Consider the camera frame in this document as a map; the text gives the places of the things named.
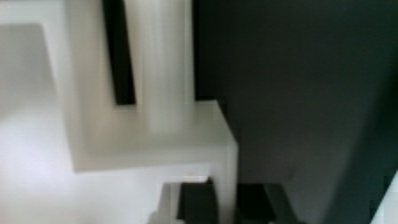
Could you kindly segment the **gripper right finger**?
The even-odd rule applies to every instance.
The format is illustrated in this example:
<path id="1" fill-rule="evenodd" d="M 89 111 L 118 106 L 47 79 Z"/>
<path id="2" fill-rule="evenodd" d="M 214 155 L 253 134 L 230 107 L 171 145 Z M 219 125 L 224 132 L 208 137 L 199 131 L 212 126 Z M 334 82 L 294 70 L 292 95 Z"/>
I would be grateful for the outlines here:
<path id="1" fill-rule="evenodd" d="M 304 224 L 295 215 L 281 184 L 238 185 L 235 224 Z"/>

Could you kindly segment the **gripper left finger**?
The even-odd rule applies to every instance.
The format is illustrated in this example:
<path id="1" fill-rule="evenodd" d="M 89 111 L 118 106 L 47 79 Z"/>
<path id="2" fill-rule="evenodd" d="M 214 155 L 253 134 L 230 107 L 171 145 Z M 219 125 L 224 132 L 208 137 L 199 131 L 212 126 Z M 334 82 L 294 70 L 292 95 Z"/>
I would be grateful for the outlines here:
<path id="1" fill-rule="evenodd" d="M 166 183 L 155 224 L 219 224 L 219 201 L 214 180 Z"/>

